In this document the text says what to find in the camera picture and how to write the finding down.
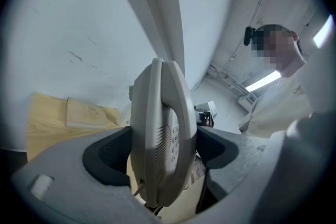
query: man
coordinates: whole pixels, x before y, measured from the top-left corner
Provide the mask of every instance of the man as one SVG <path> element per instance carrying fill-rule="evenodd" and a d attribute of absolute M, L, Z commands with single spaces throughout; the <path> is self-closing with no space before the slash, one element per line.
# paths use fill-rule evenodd
<path fill-rule="evenodd" d="M 239 123 L 242 134 L 269 138 L 295 120 L 309 116 L 311 107 L 297 77 L 306 63 L 298 35 L 280 25 L 265 25 L 252 36 L 253 52 L 281 74 Z"/>

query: telephone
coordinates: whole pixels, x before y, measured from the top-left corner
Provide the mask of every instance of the telephone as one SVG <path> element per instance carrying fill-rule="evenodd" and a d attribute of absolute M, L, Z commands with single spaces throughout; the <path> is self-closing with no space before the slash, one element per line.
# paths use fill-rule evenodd
<path fill-rule="evenodd" d="M 182 192 L 196 152 L 195 110 L 177 63 L 154 59 L 130 88 L 130 100 L 131 164 L 140 196 L 147 207 L 169 206 Z"/>

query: ceiling light fixture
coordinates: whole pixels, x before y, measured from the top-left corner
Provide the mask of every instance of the ceiling light fixture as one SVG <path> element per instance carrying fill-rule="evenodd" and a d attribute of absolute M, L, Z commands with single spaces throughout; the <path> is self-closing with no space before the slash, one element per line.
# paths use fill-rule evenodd
<path fill-rule="evenodd" d="M 324 44 L 325 40 L 327 39 L 331 28 L 333 25 L 333 19 L 330 15 L 326 23 L 323 25 L 323 27 L 320 29 L 320 31 L 314 36 L 314 42 L 318 48 L 321 48 Z"/>
<path fill-rule="evenodd" d="M 252 85 L 246 87 L 246 90 L 249 92 L 252 92 L 254 90 L 257 90 L 261 88 L 262 86 L 265 86 L 277 79 L 281 78 L 281 75 L 278 71 L 274 71 L 273 73 L 269 74 L 268 76 L 264 77 L 263 79 L 253 83 Z"/>

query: white shirt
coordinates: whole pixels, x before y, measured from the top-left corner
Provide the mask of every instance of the white shirt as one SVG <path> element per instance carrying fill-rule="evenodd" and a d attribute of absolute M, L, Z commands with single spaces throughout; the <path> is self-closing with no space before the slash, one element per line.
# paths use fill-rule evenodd
<path fill-rule="evenodd" d="M 281 78 L 255 101 L 239 123 L 242 134 L 269 138 L 274 132 L 286 130 L 294 120 L 310 115 L 310 103 L 297 80 L 299 71 Z"/>

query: person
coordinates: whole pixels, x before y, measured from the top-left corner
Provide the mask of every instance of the person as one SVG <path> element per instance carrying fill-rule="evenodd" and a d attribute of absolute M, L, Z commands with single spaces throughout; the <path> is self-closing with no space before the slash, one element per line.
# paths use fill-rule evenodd
<path fill-rule="evenodd" d="M 281 75 L 238 124 L 243 135 L 269 138 L 296 119 L 309 116 L 310 103 L 298 80 L 307 56 L 298 35 L 280 25 L 264 25 L 252 35 L 251 49 Z"/>

